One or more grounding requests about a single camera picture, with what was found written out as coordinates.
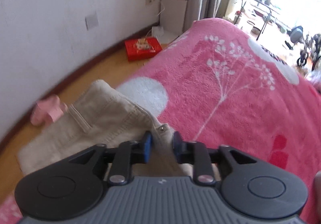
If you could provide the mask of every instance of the white wall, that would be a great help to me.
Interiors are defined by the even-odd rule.
[[[158,21],[145,0],[0,0],[0,139],[81,64]],[[86,29],[97,12],[99,26]]]

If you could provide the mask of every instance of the beige pants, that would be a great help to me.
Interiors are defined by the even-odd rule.
[[[98,143],[113,148],[124,141],[138,141],[147,130],[153,135],[150,162],[134,165],[133,174],[190,175],[189,165],[175,161],[173,129],[102,80],[92,83],[62,118],[23,147],[18,160],[22,172],[29,174]]]

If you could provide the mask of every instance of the pink object on floor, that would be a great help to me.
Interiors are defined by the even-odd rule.
[[[118,89],[185,140],[231,145],[299,176],[309,189],[301,218],[317,223],[319,94],[236,26],[194,22]]]
[[[60,103],[57,95],[52,95],[36,103],[30,121],[35,126],[41,125],[43,122],[45,126],[48,126],[58,120],[65,111],[67,111],[67,105]]]
[[[1,224],[16,224],[22,215],[16,204],[13,195],[6,198],[4,203],[0,206],[0,223]]]

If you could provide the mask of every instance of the ribbed gray surface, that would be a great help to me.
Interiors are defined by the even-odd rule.
[[[52,224],[30,217],[21,224]],[[123,187],[110,188],[105,198],[86,214],[57,224],[255,224],[232,211],[212,188],[199,187],[190,177],[135,177]],[[271,221],[301,224],[299,218]]]

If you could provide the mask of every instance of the white circle on blanket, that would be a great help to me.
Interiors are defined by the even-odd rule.
[[[157,117],[165,110],[168,96],[163,85],[148,77],[133,78],[116,88],[129,100],[150,111]]]
[[[299,84],[299,76],[297,72],[290,66],[283,64],[280,61],[277,61],[272,56],[270,56],[266,51],[263,50],[261,45],[259,45],[252,38],[248,39],[248,45],[252,49],[253,53],[255,53],[258,57],[260,57],[264,61],[273,62],[280,73],[285,77],[285,79],[291,84]]]

